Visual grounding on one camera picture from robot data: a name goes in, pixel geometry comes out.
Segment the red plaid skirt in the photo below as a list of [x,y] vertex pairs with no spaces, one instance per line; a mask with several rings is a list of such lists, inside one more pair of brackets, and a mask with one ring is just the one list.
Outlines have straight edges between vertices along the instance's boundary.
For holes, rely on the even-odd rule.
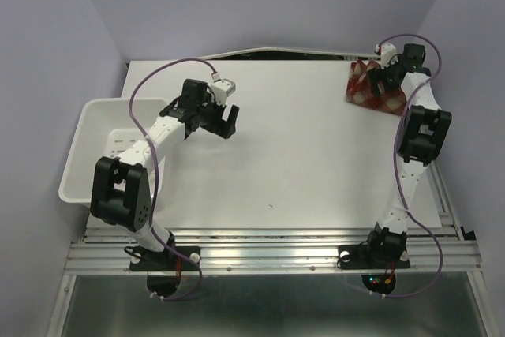
[[368,71],[377,67],[380,67],[380,64],[376,61],[365,62],[358,59],[351,62],[345,101],[370,110],[400,116],[406,105],[406,96],[401,89],[385,92],[379,97],[372,94],[367,74]]

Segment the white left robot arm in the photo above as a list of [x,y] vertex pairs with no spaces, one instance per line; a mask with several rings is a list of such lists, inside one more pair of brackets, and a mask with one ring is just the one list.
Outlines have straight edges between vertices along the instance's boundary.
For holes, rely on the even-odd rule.
[[216,79],[208,84],[187,79],[181,95],[166,105],[141,139],[114,158],[100,158],[94,170],[90,212],[119,226],[137,242],[128,249],[133,269],[167,270],[181,264],[174,235],[154,221],[155,195],[160,187],[160,162],[192,133],[202,128],[223,139],[236,131],[237,106],[228,107],[236,84]]

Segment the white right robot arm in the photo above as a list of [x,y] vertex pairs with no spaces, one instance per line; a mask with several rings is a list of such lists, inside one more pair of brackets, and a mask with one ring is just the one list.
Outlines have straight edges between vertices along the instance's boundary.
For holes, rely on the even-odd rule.
[[396,89],[403,92],[406,105],[395,133],[393,164],[395,184],[383,214],[368,235],[363,257],[368,264],[404,265],[410,201],[428,165],[438,158],[452,121],[452,114],[433,95],[430,70],[424,67],[425,47],[408,43],[401,53],[394,45],[376,47],[380,66],[368,75],[373,95]]

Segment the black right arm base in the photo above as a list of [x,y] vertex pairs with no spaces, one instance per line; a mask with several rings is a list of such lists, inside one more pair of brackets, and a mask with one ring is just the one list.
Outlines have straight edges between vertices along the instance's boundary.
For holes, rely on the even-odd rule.
[[396,271],[410,268],[408,260],[392,260],[371,256],[364,242],[354,245],[340,245],[336,266],[342,270],[361,270],[363,286],[372,294],[388,296],[395,289]]

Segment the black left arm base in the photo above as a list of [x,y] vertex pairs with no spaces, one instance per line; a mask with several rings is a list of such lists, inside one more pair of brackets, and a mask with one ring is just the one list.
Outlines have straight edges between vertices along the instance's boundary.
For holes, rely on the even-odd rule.
[[191,263],[167,251],[152,252],[140,246],[126,246],[123,251],[129,256],[129,270],[147,273],[146,286],[153,298],[161,301],[178,300],[184,295],[178,292],[184,271],[197,272],[201,248],[196,245],[176,247],[175,250],[188,257]]

